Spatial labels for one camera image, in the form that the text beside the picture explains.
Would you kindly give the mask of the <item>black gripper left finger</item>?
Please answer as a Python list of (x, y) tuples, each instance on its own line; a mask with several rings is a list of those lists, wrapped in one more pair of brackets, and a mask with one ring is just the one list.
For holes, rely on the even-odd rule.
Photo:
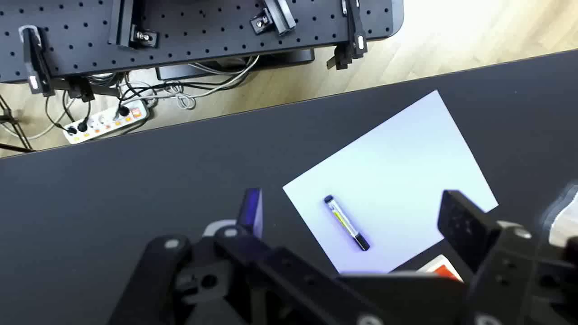
[(158, 236), (109, 325), (387, 325), (367, 297), (239, 225)]

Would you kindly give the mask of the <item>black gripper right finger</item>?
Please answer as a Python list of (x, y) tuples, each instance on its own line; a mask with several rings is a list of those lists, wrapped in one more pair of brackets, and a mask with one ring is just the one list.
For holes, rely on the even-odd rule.
[(578, 239), (541, 241), (523, 225), (501, 225), (465, 192), (447, 189), (440, 232), (474, 272), (467, 325), (578, 325)]

